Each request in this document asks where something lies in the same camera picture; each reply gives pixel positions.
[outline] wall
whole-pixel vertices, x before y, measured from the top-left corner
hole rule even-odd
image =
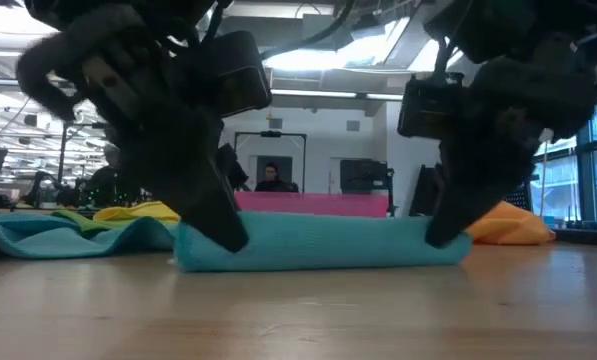
[[[234,144],[237,131],[269,130],[266,119],[270,110],[249,111],[225,119],[221,141]],[[372,158],[373,119],[361,110],[329,110],[313,112],[304,109],[271,109],[274,118],[283,119],[282,132],[307,134],[305,190],[308,193],[328,193],[330,171],[341,158]],[[347,120],[360,120],[359,132],[347,132]],[[238,161],[250,176],[248,185],[256,183],[255,158],[258,155],[292,156],[293,180],[302,188],[302,139],[282,137],[261,138],[253,135],[238,138]]]
[[[387,106],[381,106],[374,115],[373,131],[373,159],[387,161]]]
[[[394,204],[398,216],[409,214],[422,165],[433,166],[440,161],[438,141],[422,138],[406,138],[398,135],[400,103],[389,102],[385,109],[387,163],[394,169]]]

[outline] green cloth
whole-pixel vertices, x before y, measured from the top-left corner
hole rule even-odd
[[[78,224],[78,226],[80,226],[80,231],[86,235],[85,237],[93,236],[101,231],[121,228],[133,221],[133,220],[127,220],[127,221],[90,220],[90,219],[87,219],[86,217],[84,217],[76,212],[70,211],[70,210],[56,210],[52,213],[52,215],[61,217],[61,218],[65,218],[65,219],[69,219],[69,220],[75,222],[76,224]]]

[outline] orange cloth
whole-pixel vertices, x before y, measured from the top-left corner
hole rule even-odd
[[[540,216],[504,201],[471,225],[467,233],[475,243],[495,245],[537,245],[556,237]]]

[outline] table surface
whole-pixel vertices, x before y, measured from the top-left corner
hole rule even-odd
[[[169,257],[0,261],[0,359],[597,359],[594,247],[254,274]]]

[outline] doorway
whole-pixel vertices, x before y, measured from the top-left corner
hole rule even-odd
[[[267,164],[274,163],[278,167],[278,177],[287,184],[293,183],[292,169],[294,159],[291,156],[266,156],[261,155],[256,159],[256,181],[265,180]]]

